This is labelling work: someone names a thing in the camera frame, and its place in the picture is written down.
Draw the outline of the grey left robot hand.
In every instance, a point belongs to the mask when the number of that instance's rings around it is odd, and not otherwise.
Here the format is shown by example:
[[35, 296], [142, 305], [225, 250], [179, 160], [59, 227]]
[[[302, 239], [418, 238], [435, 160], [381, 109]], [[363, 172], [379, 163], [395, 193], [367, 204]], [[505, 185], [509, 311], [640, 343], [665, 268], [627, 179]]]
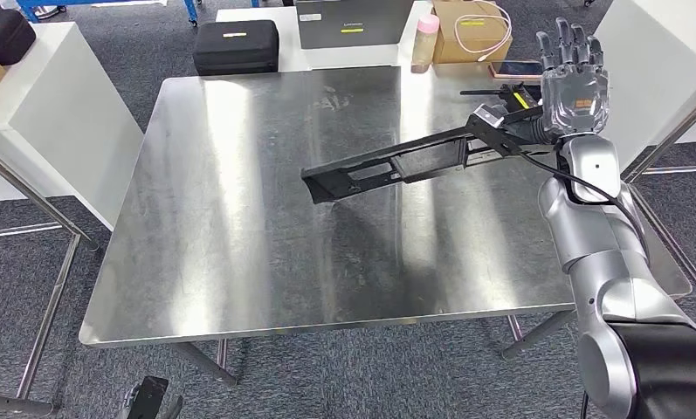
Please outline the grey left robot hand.
[[134, 400], [138, 395], [141, 385], [137, 384], [131, 389], [129, 389], [121, 401], [120, 408], [115, 416], [116, 419], [128, 419], [131, 413], [131, 409], [134, 405]]

